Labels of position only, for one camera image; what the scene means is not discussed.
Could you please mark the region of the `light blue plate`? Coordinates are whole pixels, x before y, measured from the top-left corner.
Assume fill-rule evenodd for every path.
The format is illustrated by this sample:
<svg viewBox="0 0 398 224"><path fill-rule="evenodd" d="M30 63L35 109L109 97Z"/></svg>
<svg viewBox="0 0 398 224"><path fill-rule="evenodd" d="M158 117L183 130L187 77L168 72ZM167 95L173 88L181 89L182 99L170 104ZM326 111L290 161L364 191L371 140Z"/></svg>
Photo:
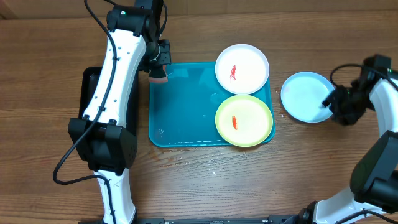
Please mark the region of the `light blue plate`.
<svg viewBox="0 0 398 224"><path fill-rule="evenodd" d="M280 99L293 118L304 123L320 123L333 114L322 102L334 89L331 82L320 74L298 72L286 79Z"/></svg>

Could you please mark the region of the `white plate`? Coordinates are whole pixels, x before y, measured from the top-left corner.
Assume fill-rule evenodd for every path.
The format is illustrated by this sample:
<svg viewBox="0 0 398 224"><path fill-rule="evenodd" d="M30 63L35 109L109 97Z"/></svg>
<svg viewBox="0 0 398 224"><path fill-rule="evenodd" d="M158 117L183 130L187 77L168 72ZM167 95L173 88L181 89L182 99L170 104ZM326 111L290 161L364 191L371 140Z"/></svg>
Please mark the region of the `white plate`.
<svg viewBox="0 0 398 224"><path fill-rule="evenodd" d="M215 75L219 84L235 95L250 95L268 81L270 66L266 56L256 47L235 44L219 54Z"/></svg>

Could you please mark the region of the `yellow plate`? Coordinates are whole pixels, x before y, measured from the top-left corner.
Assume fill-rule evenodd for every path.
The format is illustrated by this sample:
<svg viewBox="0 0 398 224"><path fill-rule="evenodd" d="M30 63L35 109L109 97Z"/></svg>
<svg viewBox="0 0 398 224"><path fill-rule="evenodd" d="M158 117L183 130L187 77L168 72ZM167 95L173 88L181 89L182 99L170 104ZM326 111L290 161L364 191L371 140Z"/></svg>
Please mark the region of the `yellow plate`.
<svg viewBox="0 0 398 224"><path fill-rule="evenodd" d="M219 135L238 147L253 147L272 135L274 128L270 108L252 95L234 95L222 102L215 113Z"/></svg>

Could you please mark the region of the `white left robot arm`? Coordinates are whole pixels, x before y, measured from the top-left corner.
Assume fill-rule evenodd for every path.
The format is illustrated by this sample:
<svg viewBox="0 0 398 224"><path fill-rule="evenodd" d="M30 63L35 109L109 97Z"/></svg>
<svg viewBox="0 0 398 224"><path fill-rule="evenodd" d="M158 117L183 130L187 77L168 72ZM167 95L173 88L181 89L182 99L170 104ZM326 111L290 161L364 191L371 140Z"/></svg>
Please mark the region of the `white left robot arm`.
<svg viewBox="0 0 398 224"><path fill-rule="evenodd" d="M83 74L79 115L68 124L72 149L93 171L104 205L103 223L133 223L129 170L137 152L139 72L167 81L170 44L161 39L167 23L163 1L114 4L101 28L107 36L103 65Z"/></svg>

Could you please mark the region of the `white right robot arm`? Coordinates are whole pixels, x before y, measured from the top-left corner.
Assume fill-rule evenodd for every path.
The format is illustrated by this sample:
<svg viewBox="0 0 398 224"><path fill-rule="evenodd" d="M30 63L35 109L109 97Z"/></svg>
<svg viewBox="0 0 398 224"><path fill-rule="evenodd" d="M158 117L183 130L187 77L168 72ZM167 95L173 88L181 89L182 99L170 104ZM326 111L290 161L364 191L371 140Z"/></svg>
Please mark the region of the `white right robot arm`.
<svg viewBox="0 0 398 224"><path fill-rule="evenodd" d="M391 58L376 54L363 63L334 68L360 68L350 86L335 85L333 91L315 102L315 107L332 114L342 126L352 126L367 110L376 113L379 131L365 155L355 165L349 185L334 196L314 201L285 223L355 223L378 217L394 223L397 212L397 71Z"/></svg>

